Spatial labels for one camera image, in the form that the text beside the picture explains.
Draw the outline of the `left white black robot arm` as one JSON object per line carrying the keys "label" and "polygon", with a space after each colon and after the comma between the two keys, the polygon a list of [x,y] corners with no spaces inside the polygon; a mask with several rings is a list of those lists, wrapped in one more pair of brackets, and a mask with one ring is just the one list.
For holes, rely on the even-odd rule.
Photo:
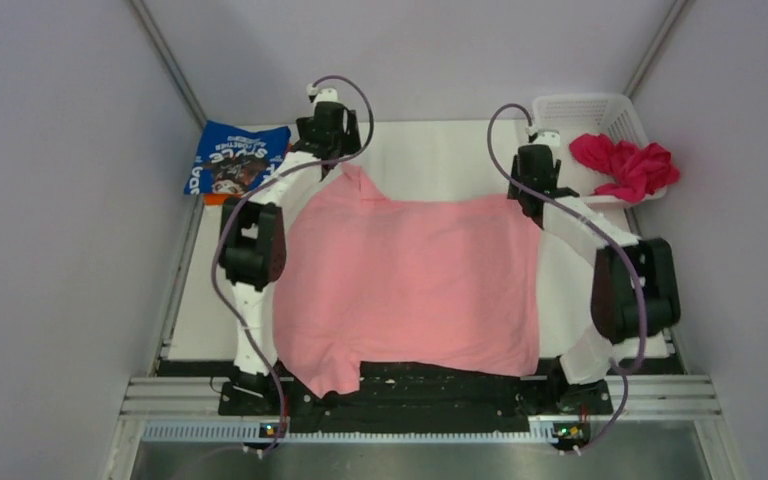
{"label": "left white black robot arm", "polygon": [[299,138],[262,183],[222,207],[220,238],[211,280],[225,278],[220,293],[237,327],[236,369],[230,386],[257,413],[283,416],[286,399],[276,370],[272,300],[287,262],[286,233],[313,191],[337,164],[365,148],[357,114],[338,100],[316,100],[297,120]]}

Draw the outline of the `pink t-shirt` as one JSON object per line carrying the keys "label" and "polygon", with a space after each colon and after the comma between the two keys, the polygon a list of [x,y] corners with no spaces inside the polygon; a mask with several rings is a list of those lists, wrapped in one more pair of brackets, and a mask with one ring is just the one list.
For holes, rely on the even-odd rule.
{"label": "pink t-shirt", "polygon": [[344,165],[289,229],[278,356],[317,396],[357,391],[366,362],[532,374],[540,239],[502,194],[397,201]]}

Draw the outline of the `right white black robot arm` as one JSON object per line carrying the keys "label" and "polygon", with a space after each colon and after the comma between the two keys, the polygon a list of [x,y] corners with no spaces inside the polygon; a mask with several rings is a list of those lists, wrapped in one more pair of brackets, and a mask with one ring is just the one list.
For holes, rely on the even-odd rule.
{"label": "right white black robot arm", "polygon": [[508,197],[540,230],[537,295],[546,397],[562,413],[606,408],[606,376],[640,370],[651,339],[681,316],[672,249],[616,226],[559,183],[550,146],[518,148]]}

